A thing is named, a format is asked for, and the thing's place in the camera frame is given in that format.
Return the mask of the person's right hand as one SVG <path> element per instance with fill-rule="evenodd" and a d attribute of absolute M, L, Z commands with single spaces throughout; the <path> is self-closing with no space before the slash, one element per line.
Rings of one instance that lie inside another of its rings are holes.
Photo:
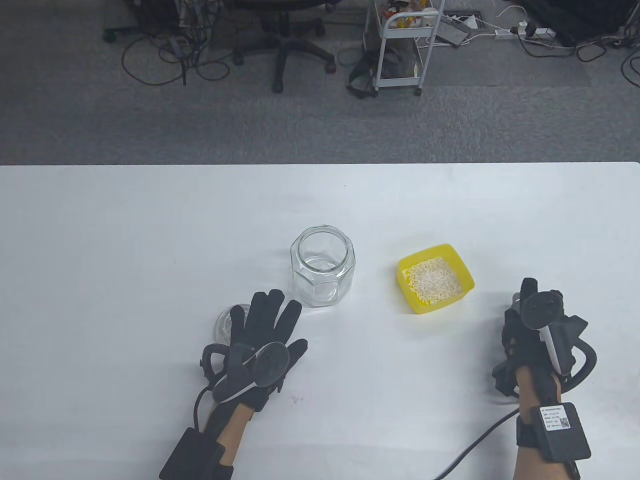
<path fill-rule="evenodd" d="M 560 291 L 541 291 L 535 278 L 524 278 L 504 313 L 506 359 L 493 368 L 496 390 L 519 397 L 517 371 L 526 367 L 542 405 L 555 405 L 558 393 L 579 386 L 597 364 L 594 348 L 581 339 L 587 326 L 583 318 L 565 313 Z"/>

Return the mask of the person's left hand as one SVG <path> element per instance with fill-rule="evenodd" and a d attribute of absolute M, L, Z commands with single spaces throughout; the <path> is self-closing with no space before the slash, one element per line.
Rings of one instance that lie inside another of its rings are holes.
<path fill-rule="evenodd" d="M 231 307 L 230 340 L 206 345 L 199 362 L 215 416 L 230 418 L 241 405 L 258 413 L 273 393 L 281 392 L 307 352 L 306 339 L 290 340 L 301 312 L 301 303 L 285 302 L 278 289 L 254 293 L 247 310 Z"/>

